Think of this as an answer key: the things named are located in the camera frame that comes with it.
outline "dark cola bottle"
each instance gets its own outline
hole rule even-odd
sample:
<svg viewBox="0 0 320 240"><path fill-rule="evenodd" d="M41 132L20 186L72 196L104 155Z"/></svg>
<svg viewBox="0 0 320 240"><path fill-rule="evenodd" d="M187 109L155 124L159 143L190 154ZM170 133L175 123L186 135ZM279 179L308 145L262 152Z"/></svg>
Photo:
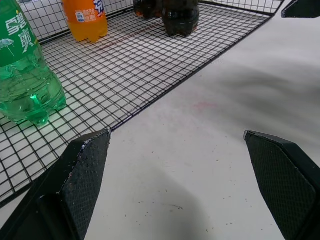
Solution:
<svg viewBox="0 0 320 240"><path fill-rule="evenodd" d="M162 20L169 36L190 35L199 22L199 0L163 0Z"/></svg>
<svg viewBox="0 0 320 240"><path fill-rule="evenodd" d="M133 8L138 17L148 20L162 15L163 0L133 0Z"/></svg>

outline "black wire mesh basket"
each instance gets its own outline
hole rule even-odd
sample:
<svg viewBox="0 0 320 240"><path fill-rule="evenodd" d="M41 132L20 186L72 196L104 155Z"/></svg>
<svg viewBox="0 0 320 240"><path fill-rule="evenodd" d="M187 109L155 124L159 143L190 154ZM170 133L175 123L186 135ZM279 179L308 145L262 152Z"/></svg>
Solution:
<svg viewBox="0 0 320 240"><path fill-rule="evenodd" d="M0 208L25 192L84 134L112 131L269 21L282 0L200 1L197 31L169 37L162 20L136 17L132 0L103 0L108 34L76 42L60 0L18 0L60 78L67 107L45 126L0 115Z"/></svg>

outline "bottle label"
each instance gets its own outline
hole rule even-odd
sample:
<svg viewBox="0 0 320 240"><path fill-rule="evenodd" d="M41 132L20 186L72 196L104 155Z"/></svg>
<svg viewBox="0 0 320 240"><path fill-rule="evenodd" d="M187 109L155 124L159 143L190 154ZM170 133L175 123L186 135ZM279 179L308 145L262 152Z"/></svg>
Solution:
<svg viewBox="0 0 320 240"><path fill-rule="evenodd" d="M15 63L37 47L38 40L20 9L1 13L0 67Z"/></svg>
<svg viewBox="0 0 320 240"><path fill-rule="evenodd" d="M62 0L68 23L98 22L105 17L103 0Z"/></svg>

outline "orange soda bottle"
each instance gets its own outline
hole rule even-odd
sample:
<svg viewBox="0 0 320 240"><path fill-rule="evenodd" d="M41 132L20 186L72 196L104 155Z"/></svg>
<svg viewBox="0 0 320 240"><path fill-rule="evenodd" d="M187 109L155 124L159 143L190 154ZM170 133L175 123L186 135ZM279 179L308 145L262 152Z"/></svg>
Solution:
<svg viewBox="0 0 320 240"><path fill-rule="evenodd" d="M95 43L108 32L103 0L62 0L69 29L78 42Z"/></svg>

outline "green plastic bottle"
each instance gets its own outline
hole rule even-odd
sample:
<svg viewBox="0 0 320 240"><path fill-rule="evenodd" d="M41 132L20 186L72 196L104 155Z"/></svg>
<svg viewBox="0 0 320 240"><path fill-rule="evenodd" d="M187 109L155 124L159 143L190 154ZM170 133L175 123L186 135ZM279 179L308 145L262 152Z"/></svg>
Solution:
<svg viewBox="0 0 320 240"><path fill-rule="evenodd" d="M0 112L15 123L43 125L66 106L61 82L16 0L0 0Z"/></svg>

